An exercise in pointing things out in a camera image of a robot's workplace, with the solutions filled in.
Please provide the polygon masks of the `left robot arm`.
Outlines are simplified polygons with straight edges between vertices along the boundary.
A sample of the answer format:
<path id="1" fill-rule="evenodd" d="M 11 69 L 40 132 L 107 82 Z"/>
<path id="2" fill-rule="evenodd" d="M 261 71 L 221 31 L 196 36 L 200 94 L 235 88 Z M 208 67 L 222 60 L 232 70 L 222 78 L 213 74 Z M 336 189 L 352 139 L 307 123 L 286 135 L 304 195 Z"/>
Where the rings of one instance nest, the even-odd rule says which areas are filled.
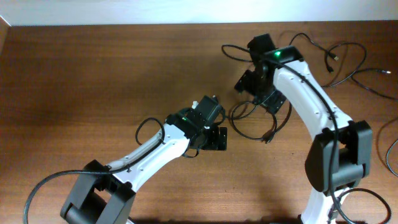
<path id="1" fill-rule="evenodd" d="M 204 96 L 170 114 L 160 130 L 132 153 L 102 165 L 93 160 L 78 176 L 60 211 L 67 223 L 130 223 L 137 191 L 168 162 L 187 151 L 224 151 L 227 129 L 216 122 L 224 109 Z"/>

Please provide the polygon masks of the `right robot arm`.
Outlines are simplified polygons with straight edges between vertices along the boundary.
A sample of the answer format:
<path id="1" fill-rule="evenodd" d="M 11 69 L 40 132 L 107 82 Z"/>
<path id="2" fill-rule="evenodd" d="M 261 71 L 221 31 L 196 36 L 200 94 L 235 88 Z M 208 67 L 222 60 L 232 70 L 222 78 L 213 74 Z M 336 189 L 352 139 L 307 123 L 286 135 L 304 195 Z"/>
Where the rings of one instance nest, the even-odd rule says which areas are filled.
<path id="1" fill-rule="evenodd" d="M 254 70 L 235 85 L 253 96 L 254 105 L 275 115 L 289 101 L 312 139 L 305 172 L 312 186 L 301 223 L 336 223 L 347 195 L 369 175 L 373 131 L 345 114 L 314 79 L 296 47 L 277 48 L 269 34 L 254 37 L 244 49 Z"/>

